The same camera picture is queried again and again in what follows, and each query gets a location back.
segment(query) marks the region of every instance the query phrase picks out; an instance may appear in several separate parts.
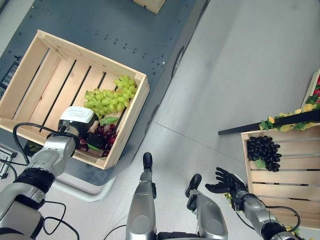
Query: dark purple grapes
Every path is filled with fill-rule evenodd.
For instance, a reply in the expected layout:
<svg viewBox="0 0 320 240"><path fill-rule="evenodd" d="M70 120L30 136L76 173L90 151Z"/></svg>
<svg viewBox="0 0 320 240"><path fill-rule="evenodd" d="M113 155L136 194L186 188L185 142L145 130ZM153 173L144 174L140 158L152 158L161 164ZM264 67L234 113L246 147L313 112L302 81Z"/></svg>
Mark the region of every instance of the dark purple grapes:
<svg viewBox="0 0 320 240"><path fill-rule="evenodd" d="M266 135L254 137L251 136L246 142L247 157L249 161L256 161L258 159L265 162L265 168L268 171L278 172L280 165L280 157L282 155L278 152L279 144L273 142L272 137Z"/></svg>

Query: black pole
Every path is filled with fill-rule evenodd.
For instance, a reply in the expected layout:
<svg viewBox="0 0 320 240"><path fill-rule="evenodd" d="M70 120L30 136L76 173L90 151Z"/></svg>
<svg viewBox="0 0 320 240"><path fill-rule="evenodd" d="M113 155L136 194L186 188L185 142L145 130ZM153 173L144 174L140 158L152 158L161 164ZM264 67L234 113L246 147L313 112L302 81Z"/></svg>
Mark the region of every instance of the black pole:
<svg viewBox="0 0 320 240"><path fill-rule="evenodd" d="M282 125L304 123L304 122L320 122L320 109L277 118L274 120L273 126L276 128ZM235 133L260 130L260 127L259 127L260 123L261 122L257 122L249 125L238 126L238 127L234 127L226 130L221 130L221 131L218 131L218 134L219 135L235 134Z"/></svg>

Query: robotic arm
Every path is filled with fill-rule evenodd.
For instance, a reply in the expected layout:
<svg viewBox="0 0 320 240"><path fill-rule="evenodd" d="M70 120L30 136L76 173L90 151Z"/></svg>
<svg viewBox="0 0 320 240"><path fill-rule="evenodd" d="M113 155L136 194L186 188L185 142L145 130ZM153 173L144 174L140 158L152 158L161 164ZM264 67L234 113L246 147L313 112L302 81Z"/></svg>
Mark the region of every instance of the robotic arm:
<svg viewBox="0 0 320 240"><path fill-rule="evenodd" d="M97 116L84 107L69 107L61 116L59 134L50 134L26 169L0 192L0 240L35 239L44 224L38 211L46 193Z"/></svg>
<svg viewBox="0 0 320 240"><path fill-rule="evenodd" d="M212 193L230 193L231 205L235 211L243 211L245 217L252 223L254 230L264 240L297 240L286 228L267 210L266 205L256 195L248 193L245 184L234 174L217 167L215 174L218 184L206 184Z"/></svg>

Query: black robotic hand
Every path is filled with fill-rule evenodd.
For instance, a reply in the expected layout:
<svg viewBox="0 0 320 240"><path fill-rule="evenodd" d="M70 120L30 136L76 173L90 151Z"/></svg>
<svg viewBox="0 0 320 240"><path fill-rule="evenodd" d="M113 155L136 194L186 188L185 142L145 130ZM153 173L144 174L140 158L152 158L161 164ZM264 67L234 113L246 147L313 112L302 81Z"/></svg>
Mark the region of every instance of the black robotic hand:
<svg viewBox="0 0 320 240"><path fill-rule="evenodd" d="M215 194L230 193L231 195L231 205L235 211L243 209L243 200L236 197L237 193L240 191L248 191L246 185L237 178L234 174L217 167L216 168L216 179L219 181L217 184L206 184L205 187L210 192Z"/></svg>

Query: yellow flower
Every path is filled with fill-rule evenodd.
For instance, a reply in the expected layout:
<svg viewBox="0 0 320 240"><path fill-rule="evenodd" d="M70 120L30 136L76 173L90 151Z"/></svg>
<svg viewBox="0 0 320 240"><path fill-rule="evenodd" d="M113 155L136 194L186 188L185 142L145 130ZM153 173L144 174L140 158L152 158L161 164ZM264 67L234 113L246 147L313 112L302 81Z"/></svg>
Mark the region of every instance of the yellow flower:
<svg viewBox="0 0 320 240"><path fill-rule="evenodd" d="M286 117L286 116L288 116L288 114L283 113L283 112L280 112L279 116L280 116L280 117Z"/></svg>
<svg viewBox="0 0 320 240"><path fill-rule="evenodd" d="M313 105L310 104L310 103L308 103L308 104L304 105L302 111L303 111L303 112L310 112L310 111L312 111L313 109L314 109L314 108L313 108Z"/></svg>
<svg viewBox="0 0 320 240"><path fill-rule="evenodd" d="M293 129L293 127L292 127L291 124L282 125L282 126L280 127L280 131L281 131L281 132L288 132L288 131L290 131L291 129Z"/></svg>
<svg viewBox="0 0 320 240"><path fill-rule="evenodd" d="M294 110L294 114L300 114L301 113L301 108Z"/></svg>
<svg viewBox="0 0 320 240"><path fill-rule="evenodd" d="M271 122L272 124L275 123L275 119L272 116L268 116L268 121Z"/></svg>
<svg viewBox="0 0 320 240"><path fill-rule="evenodd" d="M316 125L314 122L309 122L305 125L305 129L312 128L314 125Z"/></svg>

